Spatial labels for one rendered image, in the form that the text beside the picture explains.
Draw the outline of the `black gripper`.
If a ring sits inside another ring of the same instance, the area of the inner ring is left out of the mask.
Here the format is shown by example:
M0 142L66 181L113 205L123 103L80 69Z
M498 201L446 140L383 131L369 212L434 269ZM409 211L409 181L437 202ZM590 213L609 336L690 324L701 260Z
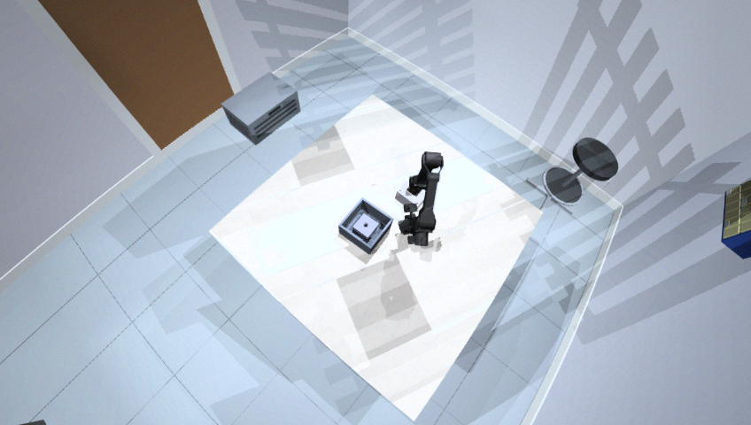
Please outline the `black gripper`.
M408 241L409 244L415 244L415 232L414 232L415 225L414 225L414 219L416 218L416 215L415 215L414 212L418 212L417 204L416 203L405 204L405 205L403 205L403 207L404 207L404 212L405 213L410 213L409 215L405 215L405 219L408 218L408 217L412 217L412 227L413 227L413 229L410 231L410 233L411 233L412 236L408 236L407 237L407 241Z

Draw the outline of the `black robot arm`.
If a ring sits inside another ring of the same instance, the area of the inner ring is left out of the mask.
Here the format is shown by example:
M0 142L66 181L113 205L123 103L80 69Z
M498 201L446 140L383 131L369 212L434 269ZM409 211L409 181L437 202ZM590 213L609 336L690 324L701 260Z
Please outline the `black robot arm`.
M434 213L436 201L437 183L440 179L440 172L444 167L444 157L441 152L425 151L422 156L422 168L420 172L409 177L409 187L407 190L415 195L425 189L423 207L418 216L414 219L415 225L415 245L429 246L429 233L433 234L436 229L437 218ZM431 172L432 169L440 168L439 172ZM398 222L401 234L408 235L413 229L412 217Z

